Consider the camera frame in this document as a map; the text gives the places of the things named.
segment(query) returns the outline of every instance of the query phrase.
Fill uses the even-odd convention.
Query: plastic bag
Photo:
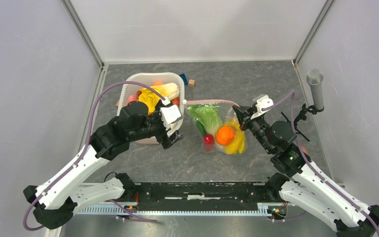
[[[245,132],[239,128],[232,101],[184,101],[186,112],[202,137],[206,152],[220,151],[228,155],[241,154],[246,149]]]

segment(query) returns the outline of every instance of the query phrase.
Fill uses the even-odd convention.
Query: lettuce
[[[217,105],[190,105],[188,113],[204,126],[208,134],[215,135],[223,126]]]

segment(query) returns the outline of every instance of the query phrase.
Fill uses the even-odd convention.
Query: granite surface
[[[239,105],[251,106],[252,99],[260,94],[268,94],[276,102],[294,89],[295,114],[304,103],[303,92],[290,61],[110,65],[104,87],[141,72],[185,73],[187,79],[196,81],[194,88],[185,88],[187,100],[226,99]],[[120,93],[121,87],[118,87],[103,97],[94,127],[99,127],[116,116],[115,104]],[[289,101],[267,112],[266,121],[272,124],[284,120],[281,111],[290,114]],[[307,142],[300,137],[308,154],[330,175],[312,121],[302,121],[299,129],[311,140]],[[132,143],[130,150],[97,170],[86,181],[103,182],[105,175],[111,171],[126,172],[134,182],[266,181],[267,177],[277,172],[270,162],[272,156],[266,154],[249,131],[245,133],[246,151],[241,155],[229,156],[220,152],[203,151],[200,135],[187,114],[184,115],[179,130],[184,139],[170,149],[164,150],[160,145]]]

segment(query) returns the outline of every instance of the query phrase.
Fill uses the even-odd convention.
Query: white plastic basket
[[[161,81],[163,84],[171,83],[171,82],[177,84],[179,86],[179,109],[181,110],[182,116],[184,116],[184,103],[183,103],[183,100],[185,99],[184,98],[184,95],[185,95],[184,81],[179,75],[175,73],[137,73],[129,77],[127,81],[137,81],[149,86],[153,85],[155,81]],[[131,84],[125,84],[123,86],[121,90],[120,101],[118,103],[117,116],[120,114],[121,108],[124,107],[127,98],[131,95],[135,95],[136,92],[141,88],[142,88],[141,86],[131,85]],[[168,132],[168,135],[171,135],[173,132],[178,130],[182,125],[182,121],[183,119],[178,121],[175,128]],[[137,141],[137,143],[157,144],[157,141],[155,137],[151,137],[151,138]]]

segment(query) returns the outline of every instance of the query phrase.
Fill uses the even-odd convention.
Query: white wall
[[[336,1],[299,67],[324,74],[316,125],[335,178],[379,204],[379,1]]]
[[[43,236],[22,190],[77,152],[98,71],[61,1],[0,0],[0,237]]]
[[[293,59],[324,0],[72,0],[106,62]]]

